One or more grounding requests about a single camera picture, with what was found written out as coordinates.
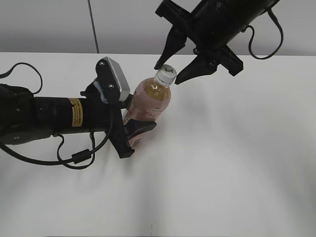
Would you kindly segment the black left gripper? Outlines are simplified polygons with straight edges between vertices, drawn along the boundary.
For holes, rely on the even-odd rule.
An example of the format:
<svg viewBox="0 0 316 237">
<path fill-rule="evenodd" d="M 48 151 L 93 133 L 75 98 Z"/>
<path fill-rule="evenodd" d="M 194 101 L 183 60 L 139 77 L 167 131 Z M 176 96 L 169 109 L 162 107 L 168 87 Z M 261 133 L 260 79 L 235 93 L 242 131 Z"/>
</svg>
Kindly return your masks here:
<svg viewBox="0 0 316 237">
<path fill-rule="evenodd" d="M 132 95 L 129 94 L 125 101 L 117 101 L 114 104 L 106 104 L 101 100 L 99 90 L 91 83 L 85 91 L 80 93 L 86 97 L 86 105 L 83 110 L 87 113 L 84 116 L 85 127 L 90 131 L 102 131 L 106 137 L 101 143 L 93 148 L 93 154 L 100 150 L 106 142 L 110 141 L 120 158 L 129 158 L 134 153 L 134 149 L 128 144 L 128 138 L 153 130 L 156 127 L 155 121 L 138 121 L 130 119 L 123 125 L 121 110 L 130 104 Z"/>
</svg>

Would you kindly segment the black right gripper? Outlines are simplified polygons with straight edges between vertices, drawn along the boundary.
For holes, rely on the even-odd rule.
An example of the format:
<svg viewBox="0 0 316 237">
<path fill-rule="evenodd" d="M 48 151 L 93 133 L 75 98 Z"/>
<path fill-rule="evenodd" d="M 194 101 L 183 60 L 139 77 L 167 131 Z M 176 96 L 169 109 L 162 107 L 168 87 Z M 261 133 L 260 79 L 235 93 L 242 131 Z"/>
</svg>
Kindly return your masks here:
<svg viewBox="0 0 316 237">
<path fill-rule="evenodd" d="M 232 76 L 240 73 L 243 62 L 227 46 L 240 32 L 232 25 L 233 13 L 228 9 L 232 3 L 231 0 L 202 0 L 192 12 L 188 12 L 171 0 L 162 1 L 155 13 L 172 27 L 154 69 L 159 70 L 190 39 L 195 44 L 196 57 L 178 74 L 176 85 L 211 75 L 217 71 L 218 65 L 224 66 Z"/>
</svg>

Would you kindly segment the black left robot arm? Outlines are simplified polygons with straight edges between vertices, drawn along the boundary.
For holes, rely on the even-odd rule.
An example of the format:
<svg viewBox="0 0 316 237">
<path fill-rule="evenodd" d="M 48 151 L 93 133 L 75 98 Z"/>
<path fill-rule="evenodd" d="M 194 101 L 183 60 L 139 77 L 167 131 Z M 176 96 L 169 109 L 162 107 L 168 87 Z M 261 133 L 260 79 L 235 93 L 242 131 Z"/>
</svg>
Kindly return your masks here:
<svg viewBox="0 0 316 237">
<path fill-rule="evenodd" d="M 105 104 L 90 84 L 80 98 L 35 97 L 24 87 L 0 86 L 0 141 L 20 145 L 59 134 L 105 132 L 120 158 L 132 156 L 129 139 L 156 127 L 154 121 L 123 123 L 125 102 Z"/>
</svg>

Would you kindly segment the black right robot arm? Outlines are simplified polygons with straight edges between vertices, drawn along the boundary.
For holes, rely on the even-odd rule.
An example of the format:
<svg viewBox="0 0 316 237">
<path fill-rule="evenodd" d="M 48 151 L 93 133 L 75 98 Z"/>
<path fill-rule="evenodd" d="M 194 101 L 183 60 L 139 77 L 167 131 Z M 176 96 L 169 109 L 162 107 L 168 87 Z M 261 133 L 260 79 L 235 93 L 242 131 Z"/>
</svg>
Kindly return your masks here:
<svg viewBox="0 0 316 237">
<path fill-rule="evenodd" d="M 155 69 L 160 69 L 190 39 L 195 44 L 196 57 L 178 74 L 176 84 L 211 75 L 219 65 L 236 76 L 243 70 L 243 62 L 228 43 L 239 33 L 252 29 L 250 24 L 258 16 L 267 13 L 284 40 L 283 29 L 272 12 L 277 3 L 276 0 L 202 0 L 189 12 L 171 0 L 162 1 L 156 15 L 165 18 L 172 27 Z"/>
</svg>

